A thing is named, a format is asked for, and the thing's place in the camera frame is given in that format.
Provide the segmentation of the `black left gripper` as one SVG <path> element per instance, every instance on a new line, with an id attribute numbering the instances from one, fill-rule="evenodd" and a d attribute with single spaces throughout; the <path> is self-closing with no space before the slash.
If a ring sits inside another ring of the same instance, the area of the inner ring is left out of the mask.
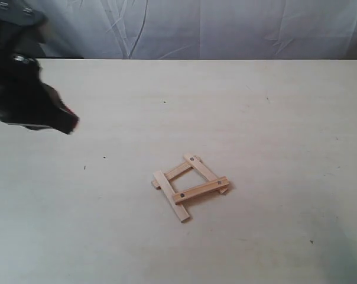
<path id="1" fill-rule="evenodd" d="M 71 134 L 79 117 L 42 82 L 40 71 L 37 59 L 0 47 L 0 122 Z"/>

